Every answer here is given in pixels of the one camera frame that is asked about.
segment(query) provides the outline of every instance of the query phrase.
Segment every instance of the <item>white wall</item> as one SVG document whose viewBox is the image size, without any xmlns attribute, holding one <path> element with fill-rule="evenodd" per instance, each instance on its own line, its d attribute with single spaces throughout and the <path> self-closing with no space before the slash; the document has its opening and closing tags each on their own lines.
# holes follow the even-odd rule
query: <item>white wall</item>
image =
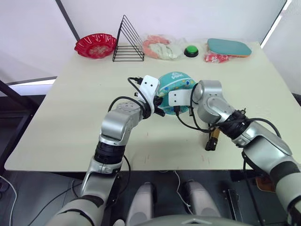
<svg viewBox="0 0 301 226">
<path fill-rule="evenodd" d="M 290 90 L 301 95 L 301 1 L 292 1 L 263 50 Z"/>
<path fill-rule="evenodd" d="M 285 0 L 62 0 L 82 38 L 117 36 L 123 14 L 140 35 L 169 34 L 187 40 L 230 38 L 261 42 Z"/>
<path fill-rule="evenodd" d="M 58 76 L 75 38 L 54 0 L 0 1 L 0 79 Z"/>
</svg>

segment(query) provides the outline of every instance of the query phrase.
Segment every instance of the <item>green button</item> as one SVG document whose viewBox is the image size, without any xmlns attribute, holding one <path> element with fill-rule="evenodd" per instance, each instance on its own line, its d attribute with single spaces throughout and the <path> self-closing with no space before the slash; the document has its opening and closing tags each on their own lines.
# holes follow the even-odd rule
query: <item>green button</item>
<svg viewBox="0 0 301 226">
<path fill-rule="evenodd" d="M 186 50 L 187 50 L 187 52 L 189 52 L 189 53 L 196 53 L 196 52 L 198 51 L 198 48 L 195 47 L 195 46 L 188 46 L 188 47 L 186 48 Z"/>
</svg>

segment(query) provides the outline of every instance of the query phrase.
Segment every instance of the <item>table surface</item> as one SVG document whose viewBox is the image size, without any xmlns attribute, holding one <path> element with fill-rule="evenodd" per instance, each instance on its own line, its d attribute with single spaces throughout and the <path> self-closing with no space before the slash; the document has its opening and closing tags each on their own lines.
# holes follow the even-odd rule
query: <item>table surface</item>
<svg viewBox="0 0 301 226">
<path fill-rule="evenodd" d="M 107 109 L 118 96 L 133 97 L 127 77 L 159 78 L 180 71 L 199 80 L 219 80 L 225 99 L 248 117 L 273 122 L 301 162 L 301 108 L 260 48 L 251 43 L 248 58 L 224 64 L 205 63 L 202 48 L 196 58 L 144 62 L 112 62 L 111 56 L 92 60 L 76 53 L 56 79 L 42 105 L 7 160 L 7 170 L 86 171 L 98 142 Z M 188 113 L 183 120 L 193 125 Z M 184 127 L 175 116 L 153 115 L 132 130 L 125 155 L 133 170 L 237 170 L 241 149 L 220 134 L 215 151 L 204 147 L 208 134 Z"/>
</svg>

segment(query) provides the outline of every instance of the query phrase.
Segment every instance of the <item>metal triangle rack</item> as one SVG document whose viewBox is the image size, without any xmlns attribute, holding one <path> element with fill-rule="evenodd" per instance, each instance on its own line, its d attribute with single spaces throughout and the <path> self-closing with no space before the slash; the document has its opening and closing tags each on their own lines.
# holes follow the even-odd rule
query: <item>metal triangle rack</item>
<svg viewBox="0 0 301 226">
<path fill-rule="evenodd" d="M 127 41 L 127 45 L 119 45 L 120 35 L 123 34 Z M 144 61 L 143 42 L 136 32 L 135 28 L 123 15 L 117 35 L 117 45 L 113 54 L 113 62 L 115 61 Z"/>
</svg>

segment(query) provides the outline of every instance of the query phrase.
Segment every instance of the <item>red plastic bowl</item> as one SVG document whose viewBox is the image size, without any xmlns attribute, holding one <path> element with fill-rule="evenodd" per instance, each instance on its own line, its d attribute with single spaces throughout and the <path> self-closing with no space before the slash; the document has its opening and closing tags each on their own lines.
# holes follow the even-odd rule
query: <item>red plastic bowl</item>
<svg viewBox="0 0 301 226">
<path fill-rule="evenodd" d="M 116 39 L 110 34 L 91 34 L 79 40 L 74 50 L 83 57 L 92 59 L 110 55 L 116 47 Z"/>
</svg>

